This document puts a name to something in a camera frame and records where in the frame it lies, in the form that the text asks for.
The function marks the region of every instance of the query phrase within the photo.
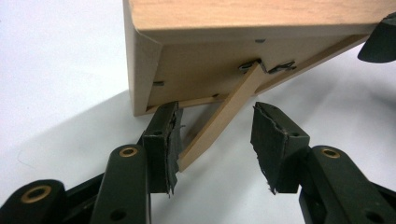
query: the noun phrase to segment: white surface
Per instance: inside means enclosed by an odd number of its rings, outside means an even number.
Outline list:
[[[359,50],[251,99],[177,175],[174,196],[152,196],[153,223],[304,222],[298,195],[272,195],[261,174],[249,143],[256,101],[280,107],[311,146],[343,149],[396,190],[396,63],[360,62]],[[121,1],[1,1],[0,76],[0,204],[37,179],[70,189],[102,173],[151,118],[132,116]],[[186,109],[184,134],[214,108]]]

